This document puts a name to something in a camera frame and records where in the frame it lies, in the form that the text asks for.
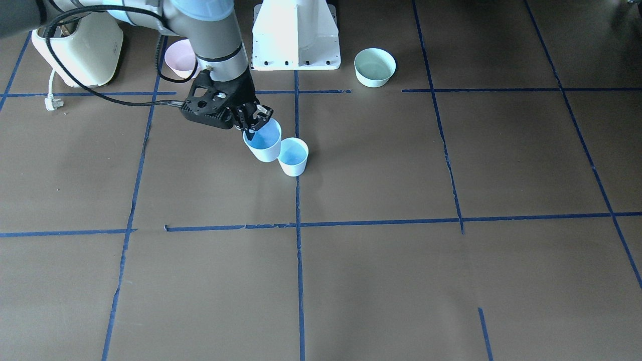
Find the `blue joint cap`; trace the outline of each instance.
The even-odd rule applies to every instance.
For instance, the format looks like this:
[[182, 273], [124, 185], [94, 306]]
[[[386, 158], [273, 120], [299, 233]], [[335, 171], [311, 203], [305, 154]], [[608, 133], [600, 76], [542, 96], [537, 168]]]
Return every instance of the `blue joint cap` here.
[[234, 0], [170, 0], [182, 13], [196, 20], [219, 21], [234, 11]]

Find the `white container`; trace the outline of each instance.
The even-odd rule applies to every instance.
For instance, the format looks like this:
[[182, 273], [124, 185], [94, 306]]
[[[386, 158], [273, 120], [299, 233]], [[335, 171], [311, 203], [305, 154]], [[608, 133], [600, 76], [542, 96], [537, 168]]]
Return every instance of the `white container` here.
[[[79, 87], [51, 56], [44, 41], [43, 28], [31, 32], [31, 42], [65, 84]], [[51, 38], [51, 47], [69, 72], [82, 84], [98, 87], [107, 84], [118, 65], [123, 31], [108, 13], [90, 13], [78, 21], [67, 37]]]
[[243, 132], [243, 141], [261, 162], [272, 162], [281, 153], [281, 125], [272, 118], [261, 129], [254, 133], [251, 141]]
[[[186, 79], [194, 71], [195, 62], [196, 54], [187, 39], [175, 42], [165, 51], [165, 64], [181, 79]], [[192, 78], [198, 75], [198, 68]]]
[[298, 177], [308, 163], [308, 145], [299, 138], [286, 138], [281, 141], [279, 164], [290, 177]]
[[354, 58], [357, 79], [367, 87], [376, 88], [386, 84], [396, 69], [395, 58], [383, 49], [364, 49]]

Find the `plastic cup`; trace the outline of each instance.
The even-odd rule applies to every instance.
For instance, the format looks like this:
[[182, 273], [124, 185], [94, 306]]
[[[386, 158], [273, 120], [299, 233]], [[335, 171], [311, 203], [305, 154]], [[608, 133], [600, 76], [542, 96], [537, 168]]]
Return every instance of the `plastic cup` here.
[[195, 61], [196, 54], [187, 39], [175, 42], [165, 52], [165, 64], [182, 79], [186, 79], [192, 73]]
[[386, 84], [396, 69], [395, 58], [383, 49], [364, 49], [354, 58], [357, 79], [367, 87], [376, 88]]
[[279, 164], [283, 172], [290, 177], [297, 177], [306, 169], [308, 162], [308, 145], [299, 138], [286, 138], [281, 142]]
[[266, 125], [254, 133], [249, 141], [243, 132], [243, 141], [261, 162], [272, 162], [281, 152], [281, 125], [272, 118]]

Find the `white plug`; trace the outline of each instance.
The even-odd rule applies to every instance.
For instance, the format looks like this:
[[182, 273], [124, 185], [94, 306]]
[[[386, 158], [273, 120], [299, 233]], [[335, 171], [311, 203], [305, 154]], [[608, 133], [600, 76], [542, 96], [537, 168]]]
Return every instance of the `white plug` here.
[[51, 70], [51, 75], [49, 76], [49, 93], [47, 93], [47, 98], [44, 99], [44, 107], [50, 112], [60, 108], [65, 105], [65, 102], [60, 98], [53, 97], [53, 76], [56, 74], [55, 70]]
[[47, 94], [47, 98], [44, 99], [44, 107], [50, 112], [53, 112], [63, 105], [65, 105], [65, 102], [62, 101], [62, 99], [54, 98], [51, 93]]

